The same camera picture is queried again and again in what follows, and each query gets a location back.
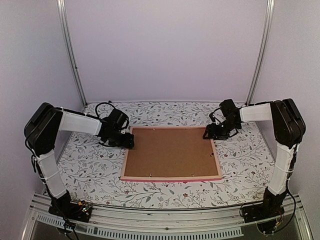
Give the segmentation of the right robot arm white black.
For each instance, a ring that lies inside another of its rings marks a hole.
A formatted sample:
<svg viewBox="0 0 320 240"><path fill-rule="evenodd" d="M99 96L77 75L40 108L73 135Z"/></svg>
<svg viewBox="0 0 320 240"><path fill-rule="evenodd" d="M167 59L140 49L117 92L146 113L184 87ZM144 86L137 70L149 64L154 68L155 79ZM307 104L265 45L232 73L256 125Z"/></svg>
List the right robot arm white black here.
<svg viewBox="0 0 320 240"><path fill-rule="evenodd" d="M226 99L218 108L224 117L220 122L209 114L212 123L205 127L203 139L227 140L242 128L242 123L272 122L277 142L274 171L267 187L267 193L279 196L287 191L287 180L292 175L296 154L306 132L306 124L295 102L291 98L259 102L249 106L236 107L232 99Z"/></svg>

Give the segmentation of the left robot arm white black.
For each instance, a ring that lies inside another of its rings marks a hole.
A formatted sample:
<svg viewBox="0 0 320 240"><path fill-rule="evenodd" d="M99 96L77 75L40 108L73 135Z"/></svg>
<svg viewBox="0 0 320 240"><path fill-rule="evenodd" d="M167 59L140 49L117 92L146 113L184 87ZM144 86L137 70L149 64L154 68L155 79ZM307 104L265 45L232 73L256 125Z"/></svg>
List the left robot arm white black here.
<svg viewBox="0 0 320 240"><path fill-rule="evenodd" d="M55 209L63 216L74 213L74 205L62 198L67 195L55 157L55 143L59 132L84 133L100 138L100 145L132 149L134 135L126 132L129 117L115 106L110 114L102 118L98 112L94 115L73 111L63 107L54 107L48 102L42 103L24 127L25 146L31 151L34 169L39 170L51 197L58 199Z"/></svg>

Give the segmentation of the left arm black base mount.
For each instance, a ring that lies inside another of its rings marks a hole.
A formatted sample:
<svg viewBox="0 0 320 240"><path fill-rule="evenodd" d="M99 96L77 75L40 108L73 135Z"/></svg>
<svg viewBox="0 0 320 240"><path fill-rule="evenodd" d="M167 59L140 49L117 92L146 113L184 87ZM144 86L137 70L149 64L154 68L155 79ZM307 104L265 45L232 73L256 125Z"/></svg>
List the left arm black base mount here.
<svg viewBox="0 0 320 240"><path fill-rule="evenodd" d="M65 194L60 198L51 198L48 212L68 220L88 223L92 214L92 205L84 200L71 202L70 196Z"/></svg>

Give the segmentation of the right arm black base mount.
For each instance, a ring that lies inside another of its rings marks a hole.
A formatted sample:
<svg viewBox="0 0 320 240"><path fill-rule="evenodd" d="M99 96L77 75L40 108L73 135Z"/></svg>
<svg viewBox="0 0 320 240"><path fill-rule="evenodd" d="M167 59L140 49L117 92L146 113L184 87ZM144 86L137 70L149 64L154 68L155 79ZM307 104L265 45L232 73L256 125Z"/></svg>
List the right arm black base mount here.
<svg viewBox="0 0 320 240"><path fill-rule="evenodd" d="M264 196L260 204L249 204L242 206L239 214L243 217L245 223L256 222L272 218L257 224L257 229L265 235L273 234L283 220L285 213L282 201L279 197L271 195Z"/></svg>

